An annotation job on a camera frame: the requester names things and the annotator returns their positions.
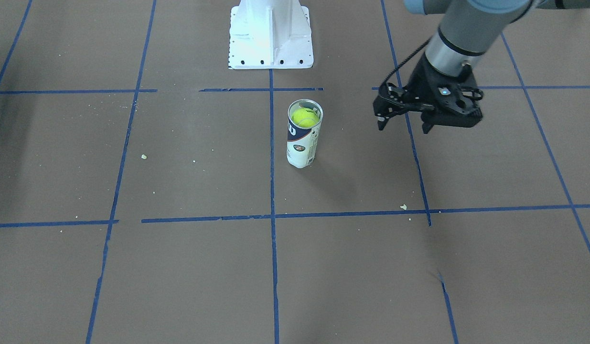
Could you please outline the yellow tennis ball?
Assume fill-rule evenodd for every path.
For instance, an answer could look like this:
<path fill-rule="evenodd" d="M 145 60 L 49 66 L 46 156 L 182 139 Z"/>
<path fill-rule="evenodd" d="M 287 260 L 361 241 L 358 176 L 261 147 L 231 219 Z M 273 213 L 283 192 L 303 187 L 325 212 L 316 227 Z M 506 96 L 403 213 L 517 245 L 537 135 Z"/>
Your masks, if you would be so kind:
<path fill-rule="evenodd" d="M 297 127 L 309 129 L 319 124 L 320 116 L 314 111 L 314 109 L 300 107 L 292 113 L 291 120 Z"/>

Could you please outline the clear tennis ball can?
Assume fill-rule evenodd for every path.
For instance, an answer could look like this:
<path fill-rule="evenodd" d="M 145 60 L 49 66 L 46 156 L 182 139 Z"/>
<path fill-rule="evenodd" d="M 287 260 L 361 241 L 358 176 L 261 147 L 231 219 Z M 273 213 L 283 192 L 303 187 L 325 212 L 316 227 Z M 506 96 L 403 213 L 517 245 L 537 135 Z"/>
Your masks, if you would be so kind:
<path fill-rule="evenodd" d="M 319 124 L 309 129 L 302 129 L 294 125 L 291 116 L 299 108 L 314 109 L 320 116 Z M 292 166 L 302 169 L 314 161 L 322 120 L 323 109 L 314 100 L 300 99 L 290 105 L 288 109 L 287 159 Z"/>

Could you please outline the white pedestal column base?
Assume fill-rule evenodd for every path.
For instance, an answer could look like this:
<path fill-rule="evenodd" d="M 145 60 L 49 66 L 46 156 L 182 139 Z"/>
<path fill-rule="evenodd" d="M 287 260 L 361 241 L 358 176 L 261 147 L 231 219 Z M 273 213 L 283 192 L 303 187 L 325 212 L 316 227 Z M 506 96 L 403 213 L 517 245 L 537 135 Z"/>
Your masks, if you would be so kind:
<path fill-rule="evenodd" d="M 298 0 L 241 0 L 231 8 L 228 67 L 312 68 L 310 11 Z"/>

